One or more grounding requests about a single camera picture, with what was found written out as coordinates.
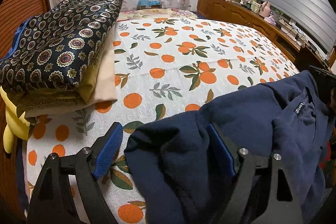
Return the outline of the navy blue printed t-shirt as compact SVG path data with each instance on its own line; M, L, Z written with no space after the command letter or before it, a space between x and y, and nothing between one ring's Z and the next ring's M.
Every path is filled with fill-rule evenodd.
M138 127L125 158L148 223L309 223L335 77L308 69Z

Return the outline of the pink tissue pack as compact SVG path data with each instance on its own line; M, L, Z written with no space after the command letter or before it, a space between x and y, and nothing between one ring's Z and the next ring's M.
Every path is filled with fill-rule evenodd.
M268 22L269 24L271 24L272 26L276 26L276 22L275 22L273 16L271 16L271 15L267 16L267 17L264 18L264 20L266 22Z

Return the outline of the yellow plush toy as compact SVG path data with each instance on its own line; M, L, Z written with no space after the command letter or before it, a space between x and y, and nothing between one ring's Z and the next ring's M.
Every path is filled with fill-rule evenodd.
M30 132L30 122L25 119L25 113L18 115L17 107L9 100L6 92L1 88L1 97L5 103L6 127L3 133L3 147L7 154L13 150L14 137L28 140Z

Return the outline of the beige folded cloth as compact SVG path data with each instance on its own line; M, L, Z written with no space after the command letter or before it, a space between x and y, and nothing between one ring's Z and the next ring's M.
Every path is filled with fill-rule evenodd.
M98 102L117 100L114 68L115 28L108 32L96 66L90 65L78 86L79 96L70 102L58 101L48 106L32 107L25 113L26 118L40 115L61 115L86 108Z

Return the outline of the wooden sideboard cabinet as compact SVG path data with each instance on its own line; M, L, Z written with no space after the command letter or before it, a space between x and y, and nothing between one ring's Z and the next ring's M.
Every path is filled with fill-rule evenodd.
M254 28L274 43L299 70L304 70L309 65L331 70L327 62L318 57L311 47L299 45L285 32L244 7L225 0L198 0L197 12L207 19Z

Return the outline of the dark patterned folded cloth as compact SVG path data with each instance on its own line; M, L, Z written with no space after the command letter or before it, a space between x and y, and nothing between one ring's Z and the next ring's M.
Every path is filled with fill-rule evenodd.
M1 87L75 90L100 52L123 0L63 0L17 29L1 59Z

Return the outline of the orange fruit print bedsheet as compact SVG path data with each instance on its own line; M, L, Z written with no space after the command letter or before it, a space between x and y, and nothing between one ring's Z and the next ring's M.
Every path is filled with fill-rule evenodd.
M31 194L50 197L51 186L38 186L48 155L70 156L91 147L118 122L122 143L97 182L118 223L147 223L145 199L124 155L136 128L298 73L257 28L233 23L165 16L126 20L116 23L112 43L117 99L41 116L27 142L27 185Z

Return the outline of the floral beige quilt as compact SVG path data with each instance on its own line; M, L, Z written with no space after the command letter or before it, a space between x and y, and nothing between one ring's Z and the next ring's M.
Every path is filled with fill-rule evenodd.
M117 21L127 21L136 19L147 19L147 18L190 18L197 19L197 14L179 9L144 9L144 10L133 10L128 12L121 12L118 16Z

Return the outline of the blue box behind bed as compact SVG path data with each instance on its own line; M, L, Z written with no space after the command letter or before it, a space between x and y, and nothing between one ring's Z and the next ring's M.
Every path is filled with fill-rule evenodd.
M137 10L144 10L144 9L161 9L162 4L160 1L154 0L138 0L137 3Z

